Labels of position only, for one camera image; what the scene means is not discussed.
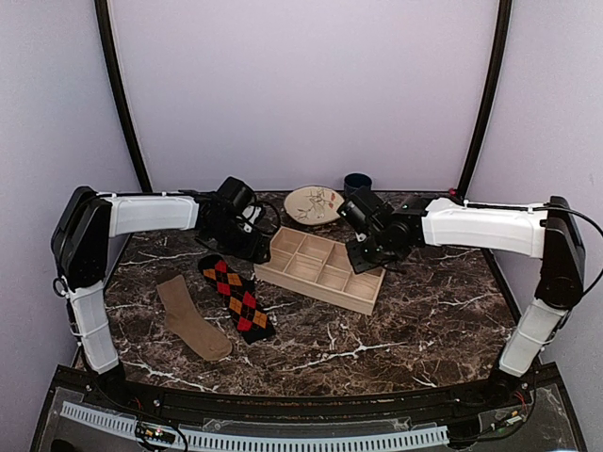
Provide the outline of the argyle black red orange sock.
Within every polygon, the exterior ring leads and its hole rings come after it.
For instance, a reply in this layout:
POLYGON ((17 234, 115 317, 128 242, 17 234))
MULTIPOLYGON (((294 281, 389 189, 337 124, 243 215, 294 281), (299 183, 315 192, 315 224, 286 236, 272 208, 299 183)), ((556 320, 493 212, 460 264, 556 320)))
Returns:
POLYGON ((239 275, 217 254, 203 257, 198 269, 224 302, 237 332, 248 345, 276 334, 268 314, 256 299, 253 281, 239 275))

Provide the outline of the wooden compartment tray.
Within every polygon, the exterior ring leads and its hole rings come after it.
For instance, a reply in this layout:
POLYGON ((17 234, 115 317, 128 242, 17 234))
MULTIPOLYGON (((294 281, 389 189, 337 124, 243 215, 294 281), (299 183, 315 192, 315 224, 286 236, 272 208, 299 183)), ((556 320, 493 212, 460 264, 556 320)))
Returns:
POLYGON ((385 270, 356 274, 344 244, 283 227, 270 242, 270 260, 256 265, 254 274, 260 281, 371 315, 385 270))

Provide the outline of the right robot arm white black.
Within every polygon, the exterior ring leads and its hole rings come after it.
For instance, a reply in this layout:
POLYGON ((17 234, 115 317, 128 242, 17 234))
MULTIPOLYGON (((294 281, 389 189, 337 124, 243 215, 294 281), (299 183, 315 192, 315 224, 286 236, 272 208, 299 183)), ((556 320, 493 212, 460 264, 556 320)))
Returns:
POLYGON ((346 245, 357 274, 400 262, 422 247, 496 250, 540 262, 533 299, 498 358, 500 373, 481 387, 481 401, 491 409, 515 396, 515 378, 529 370, 585 294, 585 249, 563 197, 501 204, 419 195, 395 207, 363 187, 337 213, 357 234, 346 245))

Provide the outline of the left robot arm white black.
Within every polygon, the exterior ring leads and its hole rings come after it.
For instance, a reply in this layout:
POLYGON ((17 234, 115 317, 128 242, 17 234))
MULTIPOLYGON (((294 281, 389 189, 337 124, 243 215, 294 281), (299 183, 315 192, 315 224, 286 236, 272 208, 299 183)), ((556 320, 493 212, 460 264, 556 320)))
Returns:
POLYGON ((102 375, 120 364, 104 301, 112 238, 162 230, 194 231, 200 243, 215 243, 221 254, 263 264, 270 258, 270 241, 281 227, 279 221, 269 229, 259 225, 272 207, 239 181, 209 192, 123 194, 78 187, 51 238, 57 268, 53 288, 69 302, 73 334, 91 369, 102 375))

